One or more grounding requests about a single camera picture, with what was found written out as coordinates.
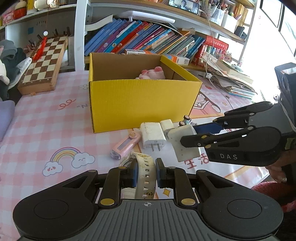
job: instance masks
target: rainbow print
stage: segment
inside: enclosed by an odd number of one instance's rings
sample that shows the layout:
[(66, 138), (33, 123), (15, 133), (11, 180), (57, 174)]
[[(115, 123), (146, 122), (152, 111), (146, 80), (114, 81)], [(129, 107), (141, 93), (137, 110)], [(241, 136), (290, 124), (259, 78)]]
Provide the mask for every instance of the rainbow print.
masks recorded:
[(78, 153), (81, 153), (78, 149), (74, 147), (63, 147), (57, 150), (52, 157), (50, 158), (50, 162), (59, 162), (59, 160), (64, 156), (70, 156), (74, 159), (74, 156)]

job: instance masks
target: white power adapter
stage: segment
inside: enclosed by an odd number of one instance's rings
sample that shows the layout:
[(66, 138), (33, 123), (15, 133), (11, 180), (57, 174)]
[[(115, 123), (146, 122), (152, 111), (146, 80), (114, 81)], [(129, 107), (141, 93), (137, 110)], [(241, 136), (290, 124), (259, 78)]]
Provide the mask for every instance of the white power adapter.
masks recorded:
[(144, 149), (152, 148), (154, 151), (154, 147), (157, 146), (160, 151), (164, 147), (166, 139), (158, 122), (144, 122), (141, 124), (140, 130)]

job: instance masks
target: cloud print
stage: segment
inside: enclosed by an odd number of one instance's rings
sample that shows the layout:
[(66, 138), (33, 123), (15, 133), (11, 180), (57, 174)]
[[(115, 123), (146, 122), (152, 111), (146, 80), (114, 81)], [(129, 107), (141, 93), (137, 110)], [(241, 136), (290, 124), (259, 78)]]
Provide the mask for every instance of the cloud print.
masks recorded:
[(42, 173), (44, 176), (47, 177), (49, 175), (59, 173), (62, 170), (63, 170), (63, 166), (61, 164), (58, 164), (56, 161), (54, 162), (49, 161), (48, 163), (45, 164), (45, 167)]
[(77, 153), (74, 156), (74, 159), (72, 161), (72, 166), (74, 168), (79, 168), (81, 166), (85, 166), (91, 163), (94, 163), (94, 156), (91, 156), (88, 153), (83, 152), (83, 153)]

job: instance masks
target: plush toy on shelf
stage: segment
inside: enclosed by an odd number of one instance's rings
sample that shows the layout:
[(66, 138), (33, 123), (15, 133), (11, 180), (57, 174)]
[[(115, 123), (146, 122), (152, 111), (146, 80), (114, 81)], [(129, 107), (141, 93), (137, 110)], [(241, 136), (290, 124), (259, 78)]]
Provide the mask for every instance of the plush toy on shelf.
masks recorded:
[(163, 69), (160, 66), (155, 67), (150, 70), (142, 70), (142, 73), (138, 78), (140, 80), (165, 80), (165, 74), (163, 73)]

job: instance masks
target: window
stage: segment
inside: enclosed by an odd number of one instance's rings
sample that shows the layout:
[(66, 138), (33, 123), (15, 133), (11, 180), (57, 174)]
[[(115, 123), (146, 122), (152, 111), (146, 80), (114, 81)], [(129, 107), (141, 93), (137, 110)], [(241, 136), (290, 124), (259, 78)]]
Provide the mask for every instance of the window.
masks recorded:
[(282, 22), (279, 28), (280, 33), (295, 56), (296, 50), (296, 16), (290, 9), (285, 7)]
[(296, 55), (296, 16), (278, 0), (261, 0), (260, 9), (278, 28), (293, 55)]
[(261, 0), (261, 10), (278, 27), (282, 11), (282, 3), (278, 0)]

